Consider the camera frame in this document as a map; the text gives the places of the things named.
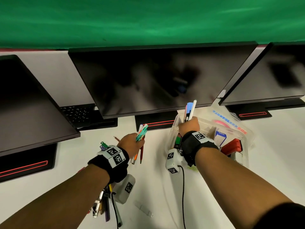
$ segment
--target black wristband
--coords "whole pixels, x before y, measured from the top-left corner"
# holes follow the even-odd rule
[[[218,150],[218,147],[211,141],[207,141],[204,143],[199,142],[198,138],[193,136],[192,134],[196,131],[187,132],[181,139],[181,149],[182,155],[184,156],[186,162],[189,166],[195,165],[195,156],[196,153],[203,147],[207,148],[215,148]]]
[[[128,167],[129,155],[126,152],[126,150],[124,150],[121,147],[119,147],[119,148],[122,150],[126,160],[122,161],[119,165],[117,165],[114,168],[111,167],[111,165],[108,162],[108,159],[105,158],[103,155],[97,155],[96,157],[94,157],[93,159],[91,159],[88,162],[88,165],[93,164],[93,165],[96,165],[99,168],[102,168],[102,169],[107,171],[107,173],[109,174],[109,177],[110,177],[109,184],[111,184],[113,182],[118,183],[118,182],[122,181],[127,176],[127,167]]]

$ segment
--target computer monitor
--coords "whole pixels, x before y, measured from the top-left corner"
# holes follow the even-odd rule
[[[103,118],[210,106],[255,42],[71,49]]]
[[[0,56],[0,70],[0,159],[80,137],[80,132],[16,55]]]
[[[241,119],[254,117],[253,114],[261,117],[271,116],[267,111],[253,112],[254,106],[266,109],[280,109],[281,106],[303,107],[299,98],[305,95],[304,50],[305,44],[301,42],[270,43],[219,104],[228,106],[227,108],[235,113],[238,112]]]

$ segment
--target human hand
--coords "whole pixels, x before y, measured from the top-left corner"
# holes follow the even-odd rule
[[[184,136],[189,131],[199,131],[199,130],[200,130],[200,126],[197,117],[193,117],[191,120],[179,124],[179,133],[181,136]]]
[[[135,138],[137,137],[137,133],[131,133],[124,136],[120,142],[117,144],[118,147],[123,148],[129,155],[129,159],[135,156],[139,149],[144,145],[145,140],[140,140],[136,142]]]

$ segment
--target monitor stand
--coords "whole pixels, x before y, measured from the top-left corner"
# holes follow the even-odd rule
[[[301,107],[305,107],[305,102],[300,98],[226,106],[229,112],[235,113],[242,121],[272,117],[268,110]]]
[[[52,169],[57,143],[0,157],[0,182]]]
[[[91,114],[90,125],[79,128],[79,131],[98,129],[98,128],[112,128],[117,127],[117,118],[103,119],[99,110],[94,110]]]
[[[135,124],[137,131],[139,131],[140,124],[148,124],[148,130],[171,128],[177,115],[177,111],[136,115]]]

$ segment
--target black cable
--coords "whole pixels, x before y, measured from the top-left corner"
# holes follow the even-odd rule
[[[185,228],[185,221],[184,221],[184,170],[183,167],[181,165],[178,165],[178,167],[181,167],[182,169],[182,174],[183,174],[183,191],[182,191],[182,216],[183,216],[183,225],[184,225],[184,229]]]
[[[113,205],[113,209],[114,209],[114,213],[115,213],[115,217],[116,217],[116,227],[117,227],[117,229],[119,229],[119,221],[117,220],[117,214],[116,214],[115,204],[114,204],[114,200],[113,200],[114,194],[116,194],[116,193],[114,193],[114,192],[111,193],[111,200],[112,200],[112,205]]]

